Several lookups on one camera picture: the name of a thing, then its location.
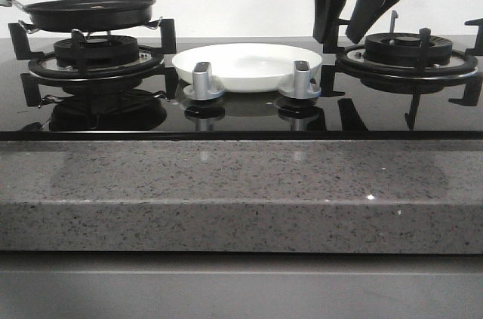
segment black frying pan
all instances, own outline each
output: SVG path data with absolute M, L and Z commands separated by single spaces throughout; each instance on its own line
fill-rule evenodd
M 151 19 L 155 0 L 59 0 L 22 5 L 15 0 L 0 0 L 0 5 L 15 5 L 29 14 L 36 28 L 52 32 L 83 32 L 126 29 L 146 24 Z

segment pan handle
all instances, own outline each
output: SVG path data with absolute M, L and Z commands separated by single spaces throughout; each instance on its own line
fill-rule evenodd
M 25 12 L 25 6 L 23 6 L 17 0 L 0 0 L 0 6 L 5 6 L 6 8 L 9 8 L 12 5 Z

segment speckled countertop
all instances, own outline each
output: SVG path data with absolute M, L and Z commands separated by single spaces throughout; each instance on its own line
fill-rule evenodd
M 483 253 L 483 142 L 1 142 L 0 250 Z

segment stove knob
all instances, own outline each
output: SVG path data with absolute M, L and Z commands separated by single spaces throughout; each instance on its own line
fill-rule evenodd
M 184 94 L 191 100 L 212 100 L 225 93 L 225 87 L 211 76 L 209 62 L 197 63 L 193 70 L 193 84 L 183 89 Z
M 280 94 L 294 99 L 312 99 L 320 97 L 321 88 L 311 83 L 310 67 L 306 61 L 294 62 L 294 77 L 283 81 L 278 86 Z

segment white plate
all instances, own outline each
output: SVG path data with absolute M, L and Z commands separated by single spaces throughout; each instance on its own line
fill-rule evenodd
M 255 93 L 277 90 L 282 79 L 293 76 L 295 60 L 305 60 L 312 77 L 318 75 L 322 63 L 319 54 L 278 44 L 208 45 L 177 54 L 173 65 L 180 78 L 191 84 L 196 63 L 208 61 L 213 77 L 221 81 L 226 91 Z

